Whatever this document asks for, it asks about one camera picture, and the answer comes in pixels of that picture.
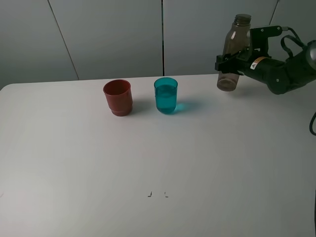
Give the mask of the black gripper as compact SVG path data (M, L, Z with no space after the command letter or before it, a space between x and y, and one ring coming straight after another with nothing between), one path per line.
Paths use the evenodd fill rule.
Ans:
M215 70L223 74L245 75L255 79L265 84L276 95L285 94L291 90L284 62L268 57L259 57L252 62L246 61L246 54L217 55Z

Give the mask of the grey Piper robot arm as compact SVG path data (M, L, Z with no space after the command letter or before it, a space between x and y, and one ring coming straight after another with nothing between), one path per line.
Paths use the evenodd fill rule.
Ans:
M285 62L248 48L234 55L218 55L215 69L245 75L265 84L273 94L285 94L316 79L316 42L309 42Z

